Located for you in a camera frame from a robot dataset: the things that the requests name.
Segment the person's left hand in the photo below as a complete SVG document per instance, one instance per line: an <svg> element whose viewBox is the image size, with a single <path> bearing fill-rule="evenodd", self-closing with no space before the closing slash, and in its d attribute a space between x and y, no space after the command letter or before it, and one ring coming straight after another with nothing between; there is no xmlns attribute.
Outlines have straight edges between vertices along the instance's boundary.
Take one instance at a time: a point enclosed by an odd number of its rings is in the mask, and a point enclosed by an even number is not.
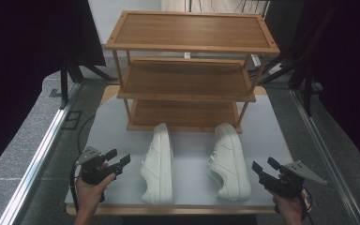
<svg viewBox="0 0 360 225"><path fill-rule="evenodd" d="M108 175L97 185L91 185L83 181L80 176L76 180L76 191L78 195L79 212L94 214L100 202L100 197L107 186L115 179L115 174Z"/></svg>

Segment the dark curtain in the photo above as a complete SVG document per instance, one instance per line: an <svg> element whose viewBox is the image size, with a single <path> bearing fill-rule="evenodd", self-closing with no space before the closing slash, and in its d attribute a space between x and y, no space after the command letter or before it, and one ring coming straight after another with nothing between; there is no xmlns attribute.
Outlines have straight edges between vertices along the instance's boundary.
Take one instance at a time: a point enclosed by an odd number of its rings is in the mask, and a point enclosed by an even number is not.
<svg viewBox="0 0 360 225"><path fill-rule="evenodd" d="M0 0L0 156L67 59L105 64L88 0Z"/></svg>
<svg viewBox="0 0 360 225"><path fill-rule="evenodd" d="M320 100L360 151L360 0L307 0L296 35L335 13L308 60Z"/></svg>

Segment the white sneaker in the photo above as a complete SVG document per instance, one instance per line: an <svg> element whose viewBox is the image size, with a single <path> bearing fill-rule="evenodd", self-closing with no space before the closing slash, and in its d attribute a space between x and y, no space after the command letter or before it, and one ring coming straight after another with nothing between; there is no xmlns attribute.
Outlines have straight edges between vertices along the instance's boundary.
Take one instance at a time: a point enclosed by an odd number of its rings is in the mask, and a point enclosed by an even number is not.
<svg viewBox="0 0 360 225"><path fill-rule="evenodd" d="M209 159L209 174L219 185L217 197L244 202L251 196L251 184L239 136L231 124L215 129L216 144Z"/></svg>
<svg viewBox="0 0 360 225"><path fill-rule="evenodd" d="M165 123L154 128L153 140L142 161L140 174L146 182L146 191L142 195L144 203L174 203L173 150Z"/></svg>

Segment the aluminium floor rail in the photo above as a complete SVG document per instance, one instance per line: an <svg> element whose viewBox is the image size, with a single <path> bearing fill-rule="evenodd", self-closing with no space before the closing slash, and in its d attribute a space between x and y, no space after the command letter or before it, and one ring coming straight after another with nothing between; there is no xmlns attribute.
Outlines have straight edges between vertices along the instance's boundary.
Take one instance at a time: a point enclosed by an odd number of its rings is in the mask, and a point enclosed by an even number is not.
<svg viewBox="0 0 360 225"><path fill-rule="evenodd" d="M82 86L67 85L68 103L48 97L46 85L0 157L0 225L13 225Z"/></svg>
<svg viewBox="0 0 360 225"><path fill-rule="evenodd" d="M290 90L290 95L294 100L294 103L301 114L301 117L307 127L307 130L310 134L310 137L318 153L322 159L323 164L325 165L326 170L329 173L329 176L336 188L343 205L352 221L353 225L360 225L360 207L354 198L351 189L349 188L342 172L338 168L336 162L330 154L329 148L327 147L323 137L318 130L316 124L314 123L311 116L305 111L303 107L302 98L295 90Z"/></svg>

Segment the person's right hand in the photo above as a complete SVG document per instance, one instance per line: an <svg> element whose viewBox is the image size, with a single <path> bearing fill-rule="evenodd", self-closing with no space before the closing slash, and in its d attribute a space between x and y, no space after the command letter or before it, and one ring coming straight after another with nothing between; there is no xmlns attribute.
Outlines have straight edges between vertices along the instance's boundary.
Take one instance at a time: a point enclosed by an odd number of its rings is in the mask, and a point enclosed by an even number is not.
<svg viewBox="0 0 360 225"><path fill-rule="evenodd" d="M272 193L273 202L283 218L301 218L303 215L304 203L298 198L285 198Z"/></svg>

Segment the dark floor outlet plate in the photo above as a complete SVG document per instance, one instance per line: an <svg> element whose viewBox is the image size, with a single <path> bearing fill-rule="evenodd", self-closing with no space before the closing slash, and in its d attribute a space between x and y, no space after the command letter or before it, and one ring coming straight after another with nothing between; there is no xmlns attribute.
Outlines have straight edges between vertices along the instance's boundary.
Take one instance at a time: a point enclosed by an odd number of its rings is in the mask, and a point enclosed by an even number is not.
<svg viewBox="0 0 360 225"><path fill-rule="evenodd" d="M70 111L62 126L63 130L76 130L80 123L82 111Z"/></svg>

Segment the black metal stand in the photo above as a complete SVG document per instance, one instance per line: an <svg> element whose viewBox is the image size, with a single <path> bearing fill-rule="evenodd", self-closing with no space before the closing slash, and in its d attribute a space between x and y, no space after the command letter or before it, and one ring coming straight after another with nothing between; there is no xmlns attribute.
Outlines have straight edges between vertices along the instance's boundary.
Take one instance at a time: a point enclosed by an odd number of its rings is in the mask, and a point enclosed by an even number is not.
<svg viewBox="0 0 360 225"><path fill-rule="evenodd" d="M80 66L88 68L104 80L117 81L117 78L108 75L101 69L97 68L95 65L86 62L80 57L71 54L64 54L60 66L61 110L63 110L69 102L68 77L70 77L71 80L75 83L81 83L83 81L83 74L80 70Z"/></svg>
<svg viewBox="0 0 360 225"><path fill-rule="evenodd" d="M309 54L302 53L296 60L285 65L283 68L270 74L268 77L260 80L260 84L270 83L271 81L279 78L280 76L293 71L288 85L291 89L297 89L301 83L304 84L303 95L303 109L308 116L311 116L310 100L312 94L312 74L310 72L310 66L308 65Z"/></svg>

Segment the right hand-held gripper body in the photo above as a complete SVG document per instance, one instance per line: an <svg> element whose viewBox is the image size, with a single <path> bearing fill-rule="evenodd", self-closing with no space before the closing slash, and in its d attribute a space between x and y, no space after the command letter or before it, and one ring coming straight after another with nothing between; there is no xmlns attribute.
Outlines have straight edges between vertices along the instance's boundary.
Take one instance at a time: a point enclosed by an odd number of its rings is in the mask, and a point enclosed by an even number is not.
<svg viewBox="0 0 360 225"><path fill-rule="evenodd" d="M281 165L278 171L279 178L262 171L259 183L281 197L296 198L303 190L305 179L310 179L323 185L327 184L326 180L301 161Z"/></svg>

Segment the wooden three-tier shoe rack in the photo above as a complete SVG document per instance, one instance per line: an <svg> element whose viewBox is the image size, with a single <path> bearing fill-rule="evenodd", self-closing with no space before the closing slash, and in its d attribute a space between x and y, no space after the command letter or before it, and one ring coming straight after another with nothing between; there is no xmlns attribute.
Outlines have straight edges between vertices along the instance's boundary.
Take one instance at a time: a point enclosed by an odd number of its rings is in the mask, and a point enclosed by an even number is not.
<svg viewBox="0 0 360 225"><path fill-rule="evenodd" d="M240 131L259 81L248 59L279 52L262 16L236 13L124 11L106 47L127 54L117 96L128 129L185 132Z"/></svg>

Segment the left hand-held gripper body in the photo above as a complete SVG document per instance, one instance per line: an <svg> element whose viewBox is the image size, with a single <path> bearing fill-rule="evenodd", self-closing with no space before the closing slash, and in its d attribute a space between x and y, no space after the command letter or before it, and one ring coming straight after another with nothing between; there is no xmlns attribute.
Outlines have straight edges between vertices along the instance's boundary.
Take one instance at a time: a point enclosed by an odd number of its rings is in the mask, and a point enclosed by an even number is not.
<svg viewBox="0 0 360 225"><path fill-rule="evenodd" d="M81 177L84 182L97 185L108 175L112 173L118 175L123 171L119 162L111 166L104 166L106 162L108 161L105 159L105 155L102 155L96 148L88 146L76 160L75 165L81 166Z"/></svg>

